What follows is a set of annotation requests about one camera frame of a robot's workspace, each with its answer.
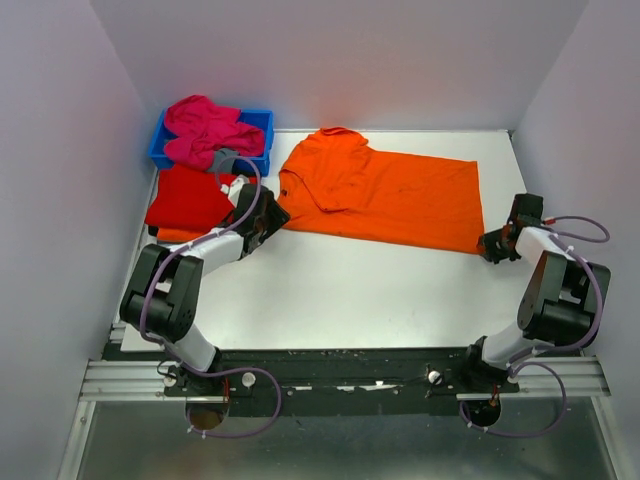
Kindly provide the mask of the orange t-shirt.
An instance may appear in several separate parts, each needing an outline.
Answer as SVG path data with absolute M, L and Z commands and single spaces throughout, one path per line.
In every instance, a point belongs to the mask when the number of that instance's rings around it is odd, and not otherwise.
M 147 227 L 148 234 L 154 237 L 158 242 L 180 244 L 193 241 L 207 234 L 207 231 L 191 231 L 166 227 Z
M 484 231 L 476 162 L 375 150 L 344 127 L 308 135 L 279 182 L 290 230 L 468 254 Z

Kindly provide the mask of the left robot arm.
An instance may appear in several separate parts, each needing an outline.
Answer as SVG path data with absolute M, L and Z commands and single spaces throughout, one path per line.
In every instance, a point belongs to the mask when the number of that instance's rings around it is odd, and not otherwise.
M 150 244 L 142 248 L 119 306 L 119 317 L 142 339 L 160 346 L 176 361 L 164 374 L 165 385 L 191 386 L 201 395 L 226 386 L 231 375 L 252 381 L 274 376 L 256 367 L 224 370 L 219 347 L 195 325 L 202 279 L 227 264 L 247 257 L 290 219 L 259 184 L 238 191 L 234 209 L 221 226 L 174 248 Z

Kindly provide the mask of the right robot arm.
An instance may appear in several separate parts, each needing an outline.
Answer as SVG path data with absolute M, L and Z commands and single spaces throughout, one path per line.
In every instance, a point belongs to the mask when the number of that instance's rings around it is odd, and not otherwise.
M 480 392 L 501 384 L 527 358 L 546 352 L 572 352 L 589 345 L 600 328 L 611 270 L 586 260 L 564 237 L 605 243 L 608 230 L 586 217 L 568 215 L 596 226 L 600 238 L 558 232 L 556 217 L 543 217 L 543 198 L 517 194 L 506 224 L 479 237 L 477 248 L 487 262 L 523 259 L 533 273 L 520 301 L 516 321 L 499 333 L 483 336 L 469 345 L 460 379 L 469 390 Z

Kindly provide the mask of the grey garment in bin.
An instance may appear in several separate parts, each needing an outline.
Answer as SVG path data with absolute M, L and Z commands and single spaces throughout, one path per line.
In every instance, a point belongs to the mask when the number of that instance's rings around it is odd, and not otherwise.
M 234 163 L 238 159 L 238 152 L 230 148 L 221 148 L 214 152 L 213 162 L 207 169 L 208 173 L 230 174 L 233 172 Z

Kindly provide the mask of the folded red t-shirt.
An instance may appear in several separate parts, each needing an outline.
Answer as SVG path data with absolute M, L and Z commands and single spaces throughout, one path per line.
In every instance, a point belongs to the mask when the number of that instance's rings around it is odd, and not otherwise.
M 199 172 L 183 166 L 161 170 L 157 194 L 149 207 L 145 224 L 207 233 L 234 220 L 235 205 L 221 192 L 234 174 Z

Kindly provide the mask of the folded orange t-shirt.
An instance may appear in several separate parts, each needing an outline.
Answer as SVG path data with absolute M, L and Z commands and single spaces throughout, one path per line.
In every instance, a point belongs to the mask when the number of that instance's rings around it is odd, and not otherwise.
M 158 242 L 180 244 L 193 241 L 207 234 L 207 231 L 191 231 L 166 227 L 147 227 L 148 234 L 154 237 Z

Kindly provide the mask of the pink t-shirt in bin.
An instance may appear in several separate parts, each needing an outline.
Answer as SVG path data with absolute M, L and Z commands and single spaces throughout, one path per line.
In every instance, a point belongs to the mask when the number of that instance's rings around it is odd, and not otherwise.
M 242 110 L 214 103 L 203 95 L 191 95 L 171 105 L 163 124 L 173 135 L 163 152 L 174 164 L 206 171 L 214 152 L 230 148 L 244 157 L 264 153 L 265 133 L 240 120 Z

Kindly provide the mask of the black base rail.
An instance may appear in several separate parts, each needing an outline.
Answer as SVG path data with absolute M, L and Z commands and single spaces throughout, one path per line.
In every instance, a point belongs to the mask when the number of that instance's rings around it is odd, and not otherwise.
M 458 401 L 518 392 L 505 375 L 467 372 L 463 347 L 329 350 L 226 350 L 206 379 L 173 366 L 165 394 L 191 404 L 227 406 L 237 417 L 454 415 Z

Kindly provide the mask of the aluminium extrusion frame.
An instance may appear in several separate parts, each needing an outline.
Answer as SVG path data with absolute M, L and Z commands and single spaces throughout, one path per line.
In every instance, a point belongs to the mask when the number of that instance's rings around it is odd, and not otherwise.
M 151 361 L 90 361 L 57 478 L 78 478 L 99 403 L 163 401 L 164 388 L 162 377 Z

